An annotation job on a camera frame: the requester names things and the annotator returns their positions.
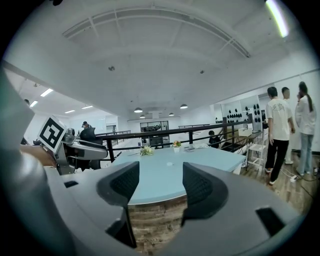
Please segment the box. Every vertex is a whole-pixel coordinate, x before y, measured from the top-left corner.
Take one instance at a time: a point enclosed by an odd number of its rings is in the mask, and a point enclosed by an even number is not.
[[[242,136],[242,137],[248,137],[252,134],[252,129],[250,128],[240,128],[238,130],[239,132],[239,136]]]

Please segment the black pants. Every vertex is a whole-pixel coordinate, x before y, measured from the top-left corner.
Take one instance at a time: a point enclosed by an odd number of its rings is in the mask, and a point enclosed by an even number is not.
[[[265,168],[273,168],[270,181],[274,182],[279,175],[281,166],[283,165],[289,145],[289,140],[273,140],[273,145],[269,142],[268,156]]]

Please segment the power strip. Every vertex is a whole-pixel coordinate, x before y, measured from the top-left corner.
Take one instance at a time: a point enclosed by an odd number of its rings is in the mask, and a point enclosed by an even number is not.
[[[300,178],[296,175],[294,175],[291,179],[290,179],[290,182],[291,183],[295,183],[297,180],[299,180]]]

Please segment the long ponytail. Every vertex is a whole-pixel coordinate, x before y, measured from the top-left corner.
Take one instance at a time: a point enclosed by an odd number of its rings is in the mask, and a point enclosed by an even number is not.
[[[309,104],[309,111],[312,112],[314,111],[314,107],[313,107],[313,104],[312,104],[312,99],[310,97],[310,95],[308,94],[308,88],[306,86],[306,83],[305,82],[300,82],[299,83],[299,89],[301,92],[303,92],[306,97],[308,98],[308,104]]]

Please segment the curved ceiling track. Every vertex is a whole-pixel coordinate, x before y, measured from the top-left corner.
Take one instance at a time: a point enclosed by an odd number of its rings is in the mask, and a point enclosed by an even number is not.
[[[116,20],[134,19],[134,18],[160,18],[167,20],[174,20],[183,22],[191,26],[203,29],[215,36],[219,37],[226,43],[230,42],[229,45],[235,48],[243,56],[249,58],[250,53],[231,35],[225,31],[198,17],[191,16],[187,13],[180,12],[175,9],[168,9],[163,7],[154,8],[122,8],[115,11],[107,11],[91,17],[91,21],[95,26],[105,24],[108,22],[115,22]],[[63,32],[63,36],[70,39],[73,36],[83,32],[84,30],[92,26],[89,18],[79,22],[67,31]]]

